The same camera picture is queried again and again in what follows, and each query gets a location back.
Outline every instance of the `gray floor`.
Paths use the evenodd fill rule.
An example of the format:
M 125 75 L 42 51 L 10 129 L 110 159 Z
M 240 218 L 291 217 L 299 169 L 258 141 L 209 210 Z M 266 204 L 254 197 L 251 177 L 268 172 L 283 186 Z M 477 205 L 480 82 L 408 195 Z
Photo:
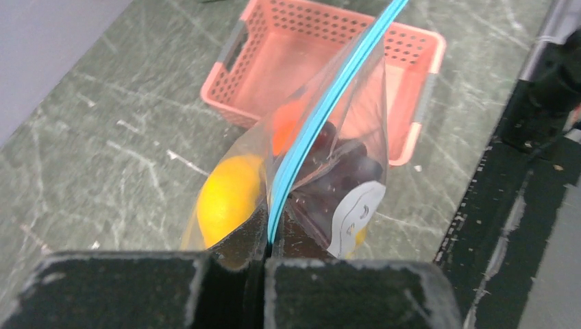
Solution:
M 325 2 L 376 15 L 387 1 Z M 205 180 L 191 164 L 211 171 L 242 132 L 199 88 L 245 4 L 135 0 L 4 145 L 0 315 L 45 253 L 178 247 Z M 410 2 L 398 21 L 448 48 L 415 156 L 392 170 L 359 257 L 433 257 L 548 5 Z

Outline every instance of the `pink basket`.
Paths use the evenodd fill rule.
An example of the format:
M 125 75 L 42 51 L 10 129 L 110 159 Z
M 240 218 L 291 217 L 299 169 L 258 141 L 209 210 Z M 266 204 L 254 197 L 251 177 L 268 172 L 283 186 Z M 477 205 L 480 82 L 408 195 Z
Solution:
M 202 86 L 202 99 L 250 128 L 373 22 L 371 16 L 305 0 L 250 0 Z M 385 36 L 389 164 L 407 163 L 421 130 L 445 41 L 393 23 Z

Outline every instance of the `bag of fruit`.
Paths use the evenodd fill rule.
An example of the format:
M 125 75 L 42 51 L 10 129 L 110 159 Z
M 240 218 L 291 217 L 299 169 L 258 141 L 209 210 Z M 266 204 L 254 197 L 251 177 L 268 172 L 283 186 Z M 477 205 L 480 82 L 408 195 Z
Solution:
M 268 115 L 220 161 L 193 214 L 205 247 L 244 223 L 264 199 L 271 242 L 282 207 L 290 203 L 304 230 L 335 257 L 347 257 L 362 243 L 386 191 L 382 38 L 393 17 L 378 23 L 384 15 L 278 108 L 265 109 Z M 196 229 L 188 228 L 183 247 L 192 247 Z

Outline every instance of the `marble table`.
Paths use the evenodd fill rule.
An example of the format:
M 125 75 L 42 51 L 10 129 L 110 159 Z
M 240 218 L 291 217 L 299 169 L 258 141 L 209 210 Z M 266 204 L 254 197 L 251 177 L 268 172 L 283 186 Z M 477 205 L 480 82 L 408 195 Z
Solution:
M 176 249 L 243 131 L 199 89 L 246 0 L 135 0 L 0 152 L 0 318 L 64 249 Z M 377 15 L 387 1 L 325 0 Z M 359 258 L 431 260 L 549 0 L 411 0 L 397 21 L 448 47 L 419 144 L 394 168 Z

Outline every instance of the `gray wall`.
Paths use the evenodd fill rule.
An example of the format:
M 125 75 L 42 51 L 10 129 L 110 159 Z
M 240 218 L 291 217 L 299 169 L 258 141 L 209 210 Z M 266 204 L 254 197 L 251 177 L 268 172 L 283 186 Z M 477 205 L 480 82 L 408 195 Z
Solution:
M 0 145 L 129 3 L 0 1 Z

